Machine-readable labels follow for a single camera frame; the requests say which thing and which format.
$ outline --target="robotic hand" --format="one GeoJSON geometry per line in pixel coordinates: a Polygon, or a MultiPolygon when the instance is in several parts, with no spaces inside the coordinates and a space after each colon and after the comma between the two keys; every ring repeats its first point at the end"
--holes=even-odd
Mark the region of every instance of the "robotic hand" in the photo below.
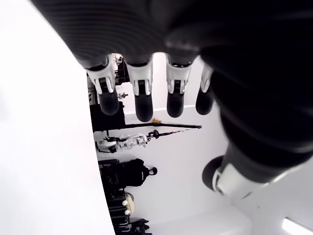
{"type": "Polygon", "coordinates": [[[243,198],[313,154],[313,3],[32,0],[87,70],[107,115],[118,110],[111,53],[127,62],[136,113],[152,117],[153,53],[167,54],[167,110],[179,117],[193,60],[206,63],[196,102],[220,107],[229,146],[203,181],[243,198]]]}

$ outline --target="ceiling light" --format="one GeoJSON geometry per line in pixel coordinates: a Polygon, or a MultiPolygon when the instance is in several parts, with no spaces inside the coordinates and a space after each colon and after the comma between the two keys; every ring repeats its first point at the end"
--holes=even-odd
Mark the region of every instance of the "ceiling light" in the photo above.
{"type": "Polygon", "coordinates": [[[283,229],[291,235],[313,235],[312,229],[309,229],[288,217],[284,218],[283,229]]]}

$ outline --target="white wall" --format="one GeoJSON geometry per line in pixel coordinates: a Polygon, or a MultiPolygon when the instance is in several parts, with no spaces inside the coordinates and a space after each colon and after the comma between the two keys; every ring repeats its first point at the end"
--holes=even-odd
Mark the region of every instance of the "white wall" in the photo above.
{"type": "MultiPolygon", "coordinates": [[[[200,88],[202,69],[203,61],[200,57],[197,57],[191,67],[189,82],[184,96],[185,105],[194,105],[196,103],[200,88]]],[[[121,100],[125,106],[124,113],[135,113],[135,101],[132,85],[130,83],[123,83],[121,86],[118,86],[117,93],[123,92],[128,94],[127,97],[121,100]]],[[[166,108],[166,56],[161,52],[153,55],[152,102],[154,109],[166,108]]]]}
{"type": "Polygon", "coordinates": [[[237,202],[236,207],[252,219],[253,235],[287,235],[285,217],[313,229],[313,160],[299,171],[237,202]]]}
{"type": "Polygon", "coordinates": [[[154,235],[250,235],[251,222],[229,206],[208,213],[152,225],[154,235]]]}
{"type": "MultiPolygon", "coordinates": [[[[135,198],[134,217],[142,216],[150,220],[150,224],[158,224],[229,205],[226,198],[213,193],[201,179],[205,165],[224,154],[227,146],[217,107],[214,106],[207,116],[199,115],[195,107],[191,107],[186,108],[179,118],[170,118],[166,111],[155,112],[154,117],[162,121],[202,125],[203,128],[152,139],[146,148],[136,146],[128,151],[98,155],[98,159],[119,158],[121,161],[141,158],[146,165],[158,168],[158,174],[148,177],[142,186],[127,188],[135,198]]],[[[110,131],[110,136],[147,134],[153,129],[110,131]]],[[[157,129],[167,132],[179,128],[157,129]]]]}
{"type": "Polygon", "coordinates": [[[0,35],[0,234],[113,235],[86,72],[28,1],[1,1],[0,35]]]}

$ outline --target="black rubber fingertip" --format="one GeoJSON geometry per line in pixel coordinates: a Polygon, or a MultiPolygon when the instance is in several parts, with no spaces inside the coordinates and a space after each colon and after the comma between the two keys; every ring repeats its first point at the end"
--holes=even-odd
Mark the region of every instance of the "black rubber fingertip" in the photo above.
{"type": "Polygon", "coordinates": [[[117,98],[116,89],[113,93],[103,92],[99,95],[100,107],[104,114],[112,116],[117,113],[119,103],[117,98]]]}
{"type": "Polygon", "coordinates": [[[142,122],[148,122],[153,115],[152,95],[135,95],[135,106],[137,118],[142,122]]]}
{"type": "Polygon", "coordinates": [[[215,170],[222,165],[223,156],[219,156],[211,160],[204,168],[202,173],[202,181],[211,190],[213,190],[213,175],[215,170]]]}
{"type": "Polygon", "coordinates": [[[201,88],[199,89],[197,101],[196,101],[196,110],[198,114],[207,115],[212,110],[214,103],[214,96],[211,85],[206,93],[203,93],[201,88]]]}
{"type": "Polygon", "coordinates": [[[167,113],[172,118],[178,118],[184,109],[184,94],[167,94],[167,113]]]}

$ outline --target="black backpack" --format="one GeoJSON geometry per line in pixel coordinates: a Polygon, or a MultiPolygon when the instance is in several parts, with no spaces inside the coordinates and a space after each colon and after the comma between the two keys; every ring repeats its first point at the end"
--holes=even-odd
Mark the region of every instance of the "black backpack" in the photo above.
{"type": "Polygon", "coordinates": [[[157,168],[153,167],[149,170],[143,163],[143,160],[137,158],[116,165],[115,172],[120,188],[140,186],[149,175],[157,174],[157,168]]]}

